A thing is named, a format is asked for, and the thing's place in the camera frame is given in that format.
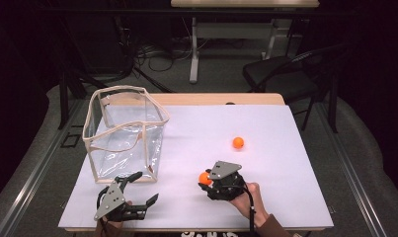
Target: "human hand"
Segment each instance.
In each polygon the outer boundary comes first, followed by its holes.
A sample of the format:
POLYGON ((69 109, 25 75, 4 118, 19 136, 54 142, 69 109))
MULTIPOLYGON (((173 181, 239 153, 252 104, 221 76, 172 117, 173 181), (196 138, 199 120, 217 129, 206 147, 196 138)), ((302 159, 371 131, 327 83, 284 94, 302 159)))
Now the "human hand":
MULTIPOLYGON (((251 193, 254 201, 254 224, 258 228, 267 221, 270 215, 264 208, 263 198, 261 197, 260 192, 260 185, 257 183, 246 183, 246 186, 248 187, 248 191, 251 193)), ((251 203, 247 193, 243 193, 242 195, 236 197, 235 199, 231 200, 230 203, 232 203, 243 216, 247 217, 248 219, 250 218, 251 203)))
MULTIPOLYGON (((128 205, 132 205, 131 200, 127 201, 126 203, 128 205)), ((108 219, 105 216, 103 216, 103 220, 105 223, 108 223, 117 229, 122 229, 122 221, 108 221, 108 219)))

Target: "sleeve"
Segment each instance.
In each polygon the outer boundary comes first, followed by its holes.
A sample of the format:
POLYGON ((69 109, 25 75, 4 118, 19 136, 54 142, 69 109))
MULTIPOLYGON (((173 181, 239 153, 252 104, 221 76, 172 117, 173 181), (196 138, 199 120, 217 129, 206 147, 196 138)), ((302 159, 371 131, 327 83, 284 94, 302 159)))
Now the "sleeve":
POLYGON ((272 214, 270 214, 267 221, 257 229, 257 233, 261 237, 292 237, 292 235, 282 228, 272 214))
POLYGON ((106 224, 106 229, 103 229, 100 221, 97 221, 97 228, 94 232, 94 237, 119 237, 121 233, 120 229, 115 228, 111 224, 106 224))

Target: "white table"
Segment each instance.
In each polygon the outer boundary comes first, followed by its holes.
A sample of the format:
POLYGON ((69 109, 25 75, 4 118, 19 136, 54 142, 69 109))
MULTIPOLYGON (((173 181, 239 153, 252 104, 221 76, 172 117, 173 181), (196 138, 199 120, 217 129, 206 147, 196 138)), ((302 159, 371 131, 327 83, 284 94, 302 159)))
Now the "white table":
MULTIPOLYGON (((171 0, 172 7, 179 8, 316 8, 318 0, 171 0)), ((276 40, 278 22, 269 23, 192 23, 192 67, 190 83, 197 83, 199 70, 198 38, 205 39, 267 39, 263 59, 271 56, 276 40)))
MULTIPOLYGON (((184 103, 187 97, 181 95, 173 103, 184 103)), ((206 106, 166 106, 171 118, 165 127, 158 182, 128 184, 124 190, 133 204, 144 204, 158 193, 159 198, 144 220, 127 221, 124 228, 148 232, 248 230, 249 221, 230 203, 209 199, 198 186, 199 174, 218 160, 242 165, 239 173, 244 179, 260 183, 268 212, 286 229, 333 226, 288 106, 212 106, 206 95, 202 100, 206 106), (245 139, 239 151, 231 146, 238 135, 245 139)), ((93 230, 97 196, 104 187, 95 184, 86 157, 58 226, 69 231, 93 230)))

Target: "person's arm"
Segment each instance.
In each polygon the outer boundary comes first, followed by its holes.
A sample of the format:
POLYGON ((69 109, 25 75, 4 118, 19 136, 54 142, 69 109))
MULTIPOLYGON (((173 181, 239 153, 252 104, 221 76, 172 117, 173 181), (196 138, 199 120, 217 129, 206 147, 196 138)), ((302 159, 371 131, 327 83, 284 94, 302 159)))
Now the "person's arm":
MULTIPOLYGON (((291 235, 282 228, 276 218, 272 214, 269 214, 264 208, 260 186, 257 183, 247 183, 247 187, 254 200, 254 224, 257 233, 261 237, 291 237, 291 235)), ((230 203, 232 203, 243 216, 248 219, 250 218, 251 204, 246 193, 238 196, 230 203)))

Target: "desk leg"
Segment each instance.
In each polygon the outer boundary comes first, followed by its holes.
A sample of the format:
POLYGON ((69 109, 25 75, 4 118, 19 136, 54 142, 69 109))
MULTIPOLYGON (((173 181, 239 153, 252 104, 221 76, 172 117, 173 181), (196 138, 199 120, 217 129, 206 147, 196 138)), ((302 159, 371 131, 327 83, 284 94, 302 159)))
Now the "desk leg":
POLYGON ((272 55, 273 47, 275 45, 276 36, 277 36, 277 30, 278 30, 277 21, 276 19, 274 19, 272 20, 272 28, 270 29, 269 33, 269 40, 270 40, 269 45, 267 47, 267 51, 263 52, 263 60, 269 59, 272 55))
POLYGON ((192 23, 192 68, 190 71, 190 83, 196 84, 198 81, 199 72, 199 52, 198 52, 198 33, 196 18, 193 18, 192 23))
POLYGON ((328 123, 335 133, 338 133, 336 126, 337 97, 338 97, 338 76, 333 75, 331 82, 329 108, 328 108, 328 123))
POLYGON ((69 103, 65 74, 63 73, 59 80, 60 91, 60 125, 59 130, 62 130, 69 120, 69 103))

